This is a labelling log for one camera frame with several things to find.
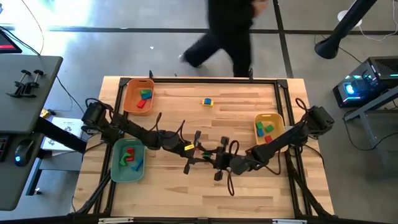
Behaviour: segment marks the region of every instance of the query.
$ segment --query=blue block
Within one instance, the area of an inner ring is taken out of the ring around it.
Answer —
[[[143,94],[143,95],[141,95],[141,98],[142,98],[143,100],[151,99],[151,98],[152,98],[152,93]]]
[[[211,105],[211,99],[210,99],[210,98],[205,98],[204,103],[205,103],[206,105]]]
[[[131,169],[132,169],[133,171],[138,171],[143,162],[144,162],[144,161],[143,161],[142,159],[139,159],[139,161],[137,161],[137,165],[132,166]]]
[[[258,135],[259,137],[263,137],[263,136],[264,136],[263,130],[262,130],[262,129],[257,129],[257,135]]]

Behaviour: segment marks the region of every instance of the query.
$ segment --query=black pants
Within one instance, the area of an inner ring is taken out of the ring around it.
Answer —
[[[235,77],[248,77],[251,64],[250,34],[245,32],[229,37],[220,37],[209,32],[185,51],[185,60],[197,67],[209,59],[219,49],[224,49],[231,57]]]

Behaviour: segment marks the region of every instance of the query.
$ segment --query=gray floor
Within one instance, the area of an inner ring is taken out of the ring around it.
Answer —
[[[205,0],[25,1],[44,28],[206,28]],[[35,28],[26,8],[14,0],[0,2],[4,7],[0,24],[17,24],[14,33],[35,49],[40,49],[40,32]],[[347,9],[352,2],[279,0],[279,6],[285,29],[332,30],[338,23],[337,13]],[[391,2],[378,1],[363,19],[363,29],[394,30]],[[253,28],[277,28],[272,5],[257,19]],[[147,75],[152,70],[155,76],[173,76],[174,73],[180,76],[231,76],[231,64],[222,51],[199,70],[178,62],[178,55],[200,35],[46,32],[43,54],[64,58],[59,77],[82,105],[85,98],[98,96],[105,75]],[[322,39],[320,35],[315,38],[317,41]],[[335,213],[343,218],[396,223],[398,179],[391,175],[375,178],[367,173],[367,170],[373,168],[366,163],[373,156],[372,152],[357,151],[350,145],[341,122],[345,110],[337,107],[331,92],[359,63],[342,51],[333,60],[320,58],[313,51],[314,35],[287,35],[286,39],[294,77],[305,79],[311,105],[324,106],[336,120],[333,130],[320,140]],[[343,39],[341,47],[360,60],[365,60],[369,56],[396,55],[397,43],[398,36],[376,42],[360,35],[351,35]],[[252,48],[255,77],[286,77],[279,35],[254,34]],[[31,53],[24,49],[24,54]],[[68,96],[58,83],[54,85],[46,107],[55,110],[70,109]],[[71,111],[61,111],[59,115],[80,118],[81,111],[74,105]],[[354,141],[361,147],[368,147],[360,127],[352,125],[351,128],[356,133]],[[44,172],[39,181],[44,194],[23,196],[13,212],[0,212],[0,220],[68,213],[77,177],[76,172]]]

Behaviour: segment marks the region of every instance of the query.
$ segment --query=yellow bowl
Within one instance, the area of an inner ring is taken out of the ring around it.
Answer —
[[[257,127],[256,127],[256,123],[257,122],[261,122],[263,125],[263,132],[264,132],[264,136],[263,137],[259,137],[257,135]],[[274,127],[274,130],[272,130],[270,133],[267,133],[265,128],[268,125],[272,125]],[[257,144],[267,144],[266,143],[266,136],[271,136],[272,140],[278,138],[281,134],[283,134],[285,132],[285,126],[284,126],[284,120],[282,118],[281,115],[277,114],[277,113],[268,113],[268,114],[257,114],[254,117],[254,136],[256,138],[256,143]]]

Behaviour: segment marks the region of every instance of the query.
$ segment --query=green bowl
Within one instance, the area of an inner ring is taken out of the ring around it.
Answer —
[[[126,161],[127,165],[119,164],[123,154],[128,148],[134,148],[134,161]],[[142,159],[142,165],[138,171],[134,171],[131,167],[137,165],[138,160]],[[144,176],[145,167],[145,146],[138,139],[119,139],[113,146],[113,158],[111,178],[117,183],[128,183],[140,180]]]

